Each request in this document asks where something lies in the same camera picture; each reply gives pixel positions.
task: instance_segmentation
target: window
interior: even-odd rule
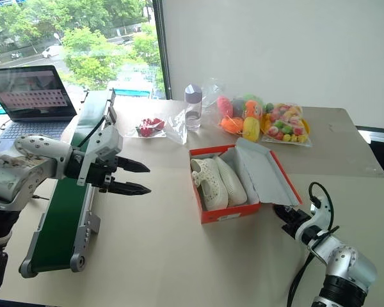
[[[0,67],[54,65],[72,95],[166,98],[155,1],[1,0]]]

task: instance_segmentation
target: bottle cap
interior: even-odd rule
[[[185,88],[185,101],[188,104],[198,104],[202,101],[202,89],[194,84]]]

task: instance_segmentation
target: white wall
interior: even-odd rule
[[[384,128],[384,0],[163,0],[174,99],[210,77]]]

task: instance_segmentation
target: laptop screen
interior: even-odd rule
[[[0,69],[0,104],[12,120],[77,114],[54,66]]]

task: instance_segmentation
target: green conveyor belt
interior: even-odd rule
[[[106,98],[106,91],[88,93],[71,145],[77,146],[99,122],[106,108]],[[70,267],[85,191],[86,187],[78,186],[74,179],[57,182],[31,259],[32,271]]]

